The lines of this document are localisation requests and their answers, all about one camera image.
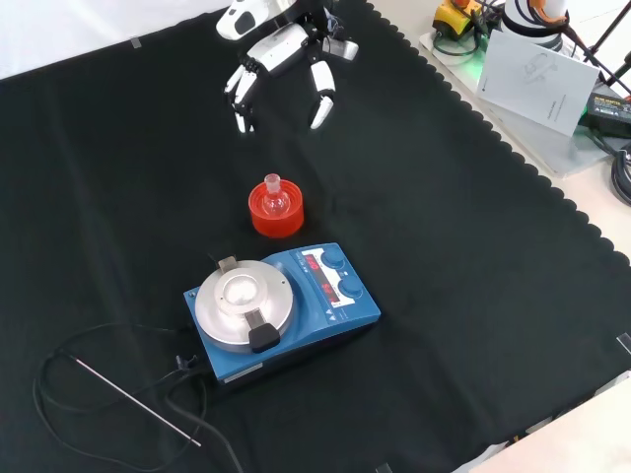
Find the blue knob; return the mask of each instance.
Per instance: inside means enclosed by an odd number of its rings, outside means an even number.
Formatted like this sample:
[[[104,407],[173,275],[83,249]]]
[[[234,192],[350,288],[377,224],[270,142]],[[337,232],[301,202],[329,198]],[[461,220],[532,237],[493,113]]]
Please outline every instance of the blue knob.
[[[344,253],[337,248],[331,248],[322,254],[322,262],[333,269],[341,269],[344,266]]]
[[[339,290],[344,296],[358,299],[362,296],[364,285],[357,276],[346,276],[339,282]]]

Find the power adapter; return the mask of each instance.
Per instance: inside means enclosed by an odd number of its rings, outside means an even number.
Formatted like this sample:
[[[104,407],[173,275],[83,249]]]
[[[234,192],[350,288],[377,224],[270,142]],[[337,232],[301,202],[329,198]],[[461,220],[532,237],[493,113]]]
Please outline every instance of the power adapter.
[[[605,136],[631,138],[631,103],[592,93],[579,124]]]

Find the metal rod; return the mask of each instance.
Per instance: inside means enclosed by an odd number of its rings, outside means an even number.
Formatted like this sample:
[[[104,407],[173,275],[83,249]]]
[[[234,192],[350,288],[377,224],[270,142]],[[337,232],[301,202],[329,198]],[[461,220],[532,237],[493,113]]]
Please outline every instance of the metal rod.
[[[615,77],[610,77],[607,80],[606,84],[611,87],[613,84],[615,84],[616,77],[618,79],[621,79],[622,76],[624,76],[630,70],[631,70],[631,52],[629,52],[629,54],[627,54],[627,57],[624,58],[624,64],[620,66],[620,69],[618,69],[617,71],[613,73],[613,76]]]
[[[629,13],[630,10],[631,10],[631,1],[629,1],[629,3],[626,4],[626,6],[622,9],[620,14],[615,18],[615,20],[613,20],[613,23],[609,25],[609,28],[607,28],[606,31],[600,37],[600,39],[596,41],[596,44],[590,48],[590,52],[592,54],[596,54],[598,52],[598,50],[600,49],[602,44],[605,42],[605,40],[609,37],[609,35],[613,32],[613,30],[617,28],[617,26],[624,19],[626,14]]]
[[[127,399],[129,399],[130,401],[133,401],[134,403],[136,403],[137,406],[142,407],[145,411],[147,411],[149,414],[151,414],[152,416],[154,416],[156,419],[159,419],[163,424],[171,427],[174,431],[176,431],[178,434],[180,434],[182,437],[184,437],[185,439],[187,439],[188,441],[190,441],[191,443],[193,443],[196,446],[201,446],[201,443],[199,443],[197,440],[195,440],[193,437],[191,437],[189,434],[187,434],[186,432],[178,429],[176,426],[174,426],[171,422],[169,422],[167,419],[165,419],[164,417],[162,417],[160,414],[158,414],[157,412],[152,411],[149,407],[145,406],[142,402],[140,402],[138,399],[136,399],[135,397],[133,397],[131,394],[128,394],[127,392],[125,392],[124,390],[122,390],[120,387],[118,387],[116,384],[114,384],[113,382],[111,382],[109,379],[107,379],[105,376],[103,376],[102,374],[100,374],[99,372],[97,372],[96,370],[90,368],[88,365],[86,365],[85,363],[83,363],[81,360],[79,360],[78,358],[73,357],[74,361],[77,362],[83,369],[87,370],[88,372],[91,372],[94,376],[96,376],[98,379],[100,379],[103,382],[106,382],[107,384],[109,384],[109,386],[111,386],[112,388],[114,388],[115,390],[117,390],[119,393],[121,393],[122,395],[124,395]]]

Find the yellow object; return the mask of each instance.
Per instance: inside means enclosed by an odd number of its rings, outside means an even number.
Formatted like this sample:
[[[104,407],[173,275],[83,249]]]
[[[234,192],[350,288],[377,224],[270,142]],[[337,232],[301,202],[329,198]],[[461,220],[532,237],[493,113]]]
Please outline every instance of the yellow object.
[[[471,12],[479,14],[482,5],[475,0],[470,0],[464,11],[469,15]],[[471,20],[463,15],[451,0],[443,0],[443,4],[436,10],[434,23],[432,25],[437,32],[449,39],[459,40],[472,27]]]

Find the white paper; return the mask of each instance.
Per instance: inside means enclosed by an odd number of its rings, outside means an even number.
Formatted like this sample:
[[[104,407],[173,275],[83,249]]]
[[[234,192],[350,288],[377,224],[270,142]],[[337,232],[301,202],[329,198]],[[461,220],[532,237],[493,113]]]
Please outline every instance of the white paper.
[[[491,34],[479,97],[572,136],[598,70],[517,36]]]

